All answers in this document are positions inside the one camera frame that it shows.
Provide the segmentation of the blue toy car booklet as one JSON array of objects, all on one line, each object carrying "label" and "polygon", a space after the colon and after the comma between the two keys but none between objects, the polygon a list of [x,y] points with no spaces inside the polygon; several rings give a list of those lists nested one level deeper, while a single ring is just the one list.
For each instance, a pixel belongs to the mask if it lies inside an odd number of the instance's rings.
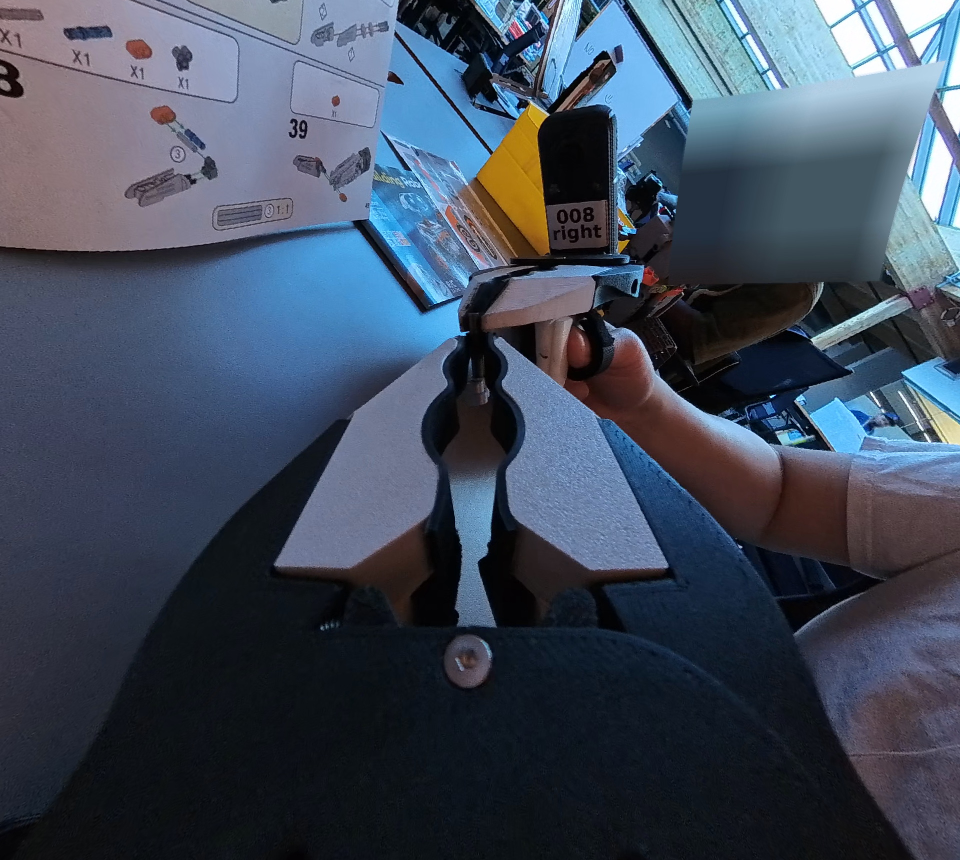
[{"label": "blue toy car booklet", "polygon": [[463,296],[477,269],[409,170],[374,166],[363,228],[426,311]]}]

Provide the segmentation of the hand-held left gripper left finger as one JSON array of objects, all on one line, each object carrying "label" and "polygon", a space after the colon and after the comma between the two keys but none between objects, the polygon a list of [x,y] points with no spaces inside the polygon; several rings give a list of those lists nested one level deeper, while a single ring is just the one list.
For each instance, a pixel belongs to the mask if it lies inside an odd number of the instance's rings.
[{"label": "hand-held left gripper left finger", "polygon": [[442,455],[465,375],[464,344],[449,339],[354,412],[279,573],[374,586],[405,622],[457,622],[462,556]]}]

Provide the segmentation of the black tablet stand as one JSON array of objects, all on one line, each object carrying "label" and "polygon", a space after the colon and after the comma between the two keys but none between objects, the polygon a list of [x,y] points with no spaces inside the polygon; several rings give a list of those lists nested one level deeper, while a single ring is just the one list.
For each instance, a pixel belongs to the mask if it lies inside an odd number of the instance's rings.
[{"label": "black tablet stand", "polygon": [[508,95],[525,99],[531,96],[529,85],[515,83],[494,72],[485,53],[474,55],[461,75],[463,86],[471,101],[480,97],[489,103],[494,103]]}]

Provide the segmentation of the colourful standing box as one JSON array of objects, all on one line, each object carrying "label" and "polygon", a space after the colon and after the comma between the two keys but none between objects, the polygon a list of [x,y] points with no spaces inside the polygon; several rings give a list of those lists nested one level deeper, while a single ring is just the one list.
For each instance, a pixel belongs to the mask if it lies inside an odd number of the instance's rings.
[{"label": "colourful standing box", "polygon": [[578,74],[570,85],[564,88],[557,100],[550,105],[548,113],[552,115],[564,112],[585,103],[594,97],[616,72],[615,58],[608,51],[602,51],[586,70]]}]

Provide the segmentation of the tracked toy robot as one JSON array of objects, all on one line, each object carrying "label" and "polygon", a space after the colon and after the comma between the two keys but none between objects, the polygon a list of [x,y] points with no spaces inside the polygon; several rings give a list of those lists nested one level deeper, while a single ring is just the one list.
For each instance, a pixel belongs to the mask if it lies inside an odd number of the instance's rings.
[{"label": "tracked toy robot", "polygon": [[635,228],[626,253],[634,264],[644,267],[640,297],[655,310],[666,309],[683,291],[668,282],[677,196],[666,192],[651,172],[626,189],[625,203]]}]

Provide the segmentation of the white whiteboard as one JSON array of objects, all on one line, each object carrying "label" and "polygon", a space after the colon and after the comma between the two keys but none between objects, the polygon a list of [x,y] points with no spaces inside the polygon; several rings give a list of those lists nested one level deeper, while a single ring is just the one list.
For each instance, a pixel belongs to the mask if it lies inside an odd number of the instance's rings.
[{"label": "white whiteboard", "polygon": [[610,1],[577,37],[562,75],[562,84],[587,69],[602,51],[623,51],[614,77],[590,100],[608,106],[617,120],[618,148],[623,154],[636,146],[642,134],[680,100],[672,83],[654,59],[629,16],[616,0]]}]

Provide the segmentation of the open white instruction booklet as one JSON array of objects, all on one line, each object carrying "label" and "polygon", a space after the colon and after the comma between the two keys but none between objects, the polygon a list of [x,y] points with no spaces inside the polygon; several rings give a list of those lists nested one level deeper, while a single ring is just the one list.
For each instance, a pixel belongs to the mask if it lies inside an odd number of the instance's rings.
[{"label": "open white instruction booklet", "polygon": [[2,246],[366,219],[399,0],[2,0]]}]

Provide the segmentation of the grey desk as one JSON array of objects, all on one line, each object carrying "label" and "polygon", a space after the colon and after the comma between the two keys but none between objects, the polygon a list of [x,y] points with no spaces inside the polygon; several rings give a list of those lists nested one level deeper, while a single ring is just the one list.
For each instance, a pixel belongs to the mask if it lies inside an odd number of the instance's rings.
[{"label": "grey desk", "polygon": [[2,251],[2,821],[83,757],[225,521],[458,332],[355,225],[139,253]]}]

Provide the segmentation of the person's right hand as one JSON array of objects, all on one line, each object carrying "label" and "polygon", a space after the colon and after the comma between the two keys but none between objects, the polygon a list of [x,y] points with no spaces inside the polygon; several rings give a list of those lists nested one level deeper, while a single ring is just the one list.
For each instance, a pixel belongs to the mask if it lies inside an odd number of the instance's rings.
[{"label": "person's right hand", "polygon": [[573,328],[567,344],[568,376],[564,388],[599,417],[631,433],[652,419],[672,394],[654,371],[650,356],[631,330],[614,328],[613,359],[603,372],[584,381],[572,379],[574,366],[585,366],[589,353],[586,333]]}]

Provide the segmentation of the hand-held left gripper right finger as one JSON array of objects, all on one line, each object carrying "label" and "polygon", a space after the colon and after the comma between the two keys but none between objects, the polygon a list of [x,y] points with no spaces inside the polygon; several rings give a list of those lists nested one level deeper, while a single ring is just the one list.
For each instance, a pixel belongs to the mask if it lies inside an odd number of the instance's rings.
[{"label": "hand-held left gripper right finger", "polygon": [[665,578],[669,567],[598,417],[504,340],[491,431],[486,593],[499,626],[527,626],[570,588]]}]

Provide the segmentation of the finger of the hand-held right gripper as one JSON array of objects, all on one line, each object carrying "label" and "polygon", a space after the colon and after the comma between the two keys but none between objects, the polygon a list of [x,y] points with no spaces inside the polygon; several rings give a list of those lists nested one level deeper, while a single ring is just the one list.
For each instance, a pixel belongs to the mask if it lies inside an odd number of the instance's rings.
[{"label": "finger of the hand-held right gripper", "polygon": [[489,333],[585,314],[594,307],[595,290],[592,276],[510,277],[506,288],[481,314],[480,328]]}]

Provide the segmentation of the person's right forearm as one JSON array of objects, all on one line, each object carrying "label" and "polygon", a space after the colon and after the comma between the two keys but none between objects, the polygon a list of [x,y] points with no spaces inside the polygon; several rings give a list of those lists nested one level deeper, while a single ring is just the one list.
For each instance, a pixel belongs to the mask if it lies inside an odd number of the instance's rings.
[{"label": "person's right forearm", "polygon": [[775,447],[656,379],[623,429],[736,540],[850,566],[852,456]]}]

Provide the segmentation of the yellow plastic bin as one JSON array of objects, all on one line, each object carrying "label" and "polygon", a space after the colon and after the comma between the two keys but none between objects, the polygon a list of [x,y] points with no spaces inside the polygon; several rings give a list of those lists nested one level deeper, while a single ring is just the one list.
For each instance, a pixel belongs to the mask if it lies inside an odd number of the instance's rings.
[{"label": "yellow plastic bin", "polygon": [[478,180],[536,256],[618,252],[617,119],[606,106],[547,115],[532,105],[480,170]]}]

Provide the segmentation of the orange car booklet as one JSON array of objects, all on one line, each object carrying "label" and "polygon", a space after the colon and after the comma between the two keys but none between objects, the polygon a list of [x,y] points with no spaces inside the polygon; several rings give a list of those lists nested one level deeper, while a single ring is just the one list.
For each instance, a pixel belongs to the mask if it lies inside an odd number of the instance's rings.
[{"label": "orange car booklet", "polygon": [[459,166],[396,137],[385,135],[391,148],[418,177],[438,212],[444,216],[479,269],[507,266],[515,256],[510,242],[474,194]]}]

